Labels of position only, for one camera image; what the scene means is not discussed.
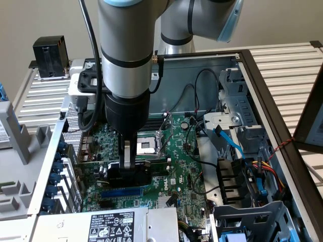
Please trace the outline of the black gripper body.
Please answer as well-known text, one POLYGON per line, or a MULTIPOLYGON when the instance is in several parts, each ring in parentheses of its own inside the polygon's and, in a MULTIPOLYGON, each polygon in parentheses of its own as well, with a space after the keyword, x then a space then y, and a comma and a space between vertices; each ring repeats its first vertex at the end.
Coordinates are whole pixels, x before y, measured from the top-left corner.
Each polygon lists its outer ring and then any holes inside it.
POLYGON ((146 124, 149 116, 149 90, 135 98, 107 94, 104 99, 108 123, 125 138, 134 136, 146 124))

